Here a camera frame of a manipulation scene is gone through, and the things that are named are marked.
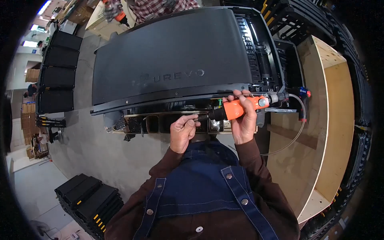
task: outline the wooden workbench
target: wooden workbench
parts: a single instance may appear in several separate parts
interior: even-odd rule
[[[268,157],[272,180],[278,183],[298,222],[331,204],[351,152],[354,101],[344,57],[310,36],[298,46],[307,88],[309,116],[300,139]],[[269,152],[286,146],[299,131],[298,114],[271,114]]]

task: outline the ceiling light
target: ceiling light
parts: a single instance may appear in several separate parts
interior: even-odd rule
[[[51,0],[47,1],[39,10],[39,12],[37,13],[37,15],[41,15],[43,14],[43,12],[47,9],[48,5],[51,3]]]

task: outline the orange pneumatic screwdriver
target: orange pneumatic screwdriver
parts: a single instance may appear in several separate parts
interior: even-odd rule
[[[269,106],[269,99],[266,96],[256,96],[256,97],[247,97],[252,104],[253,109],[262,109]],[[211,120],[221,121],[221,120],[232,120],[238,117],[241,117],[244,114],[245,110],[240,105],[240,100],[233,100],[223,104],[223,108],[217,108],[209,111],[206,115],[199,115],[196,121],[205,121],[208,118]]]

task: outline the black treadmill belt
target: black treadmill belt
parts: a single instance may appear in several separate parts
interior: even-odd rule
[[[97,211],[105,201],[110,201],[118,191],[108,185],[102,185],[86,202],[78,209],[78,212],[87,219],[94,218]]]
[[[69,201],[70,205],[77,204],[80,200],[83,200],[87,197],[91,192],[93,192],[96,188],[101,185],[101,181],[94,177],[89,177],[84,180],[82,183],[77,185],[71,191],[69,191],[65,197]]]
[[[70,190],[72,190],[74,187],[79,185],[81,182],[83,182],[85,179],[87,179],[88,176],[84,174],[76,175],[70,180],[66,181],[63,185],[55,189],[55,192],[60,195],[67,194]]]

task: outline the wire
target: wire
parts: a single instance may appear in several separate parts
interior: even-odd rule
[[[305,119],[306,119],[306,112],[305,112],[304,103],[303,103],[303,101],[298,96],[296,96],[294,94],[289,94],[289,96],[293,97],[293,98],[296,98],[299,101],[299,103],[301,105],[301,108],[303,109],[303,123],[301,124],[301,128],[300,128],[299,132],[297,133],[296,137],[287,146],[283,147],[280,150],[274,151],[274,152],[270,152],[270,153],[266,153],[266,154],[260,154],[260,156],[268,156],[268,155],[276,154],[276,153],[286,149],[287,147],[291,146],[298,139],[298,137],[300,136],[301,132],[303,131],[304,124],[305,124]]]
[[[58,230],[58,232],[60,233],[60,238],[59,238],[59,240],[61,240],[61,231],[57,228],[57,227],[53,227],[53,228],[51,228],[50,230],[48,230],[48,231],[46,231],[46,232],[44,232],[45,234],[47,234],[47,232],[49,232],[49,231],[51,231],[52,229],[56,229],[56,230]]]
[[[47,235],[47,237],[48,237],[49,239],[54,240],[53,238],[51,238],[51,237],[47,234],[47,232],[44,232],[44,233],[45,233],[45,235]]]

